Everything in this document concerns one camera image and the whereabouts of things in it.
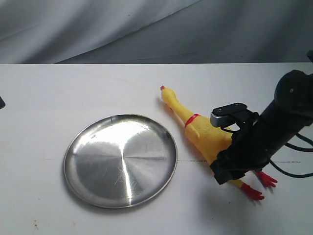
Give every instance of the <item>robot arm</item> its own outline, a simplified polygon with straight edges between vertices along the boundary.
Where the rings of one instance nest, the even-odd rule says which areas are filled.
[[[215,179],[223,184],[243,177],[247,171],[261,170],[272,163],[273,154],[312,122],[313,74],[297,70],[281,78],[274,100],[261,115],[241,103],[214,109],[213,126],[228,131],[224,128],[236,123],[240,128],[233,133],[231,146],[221,151],[210,166]]]

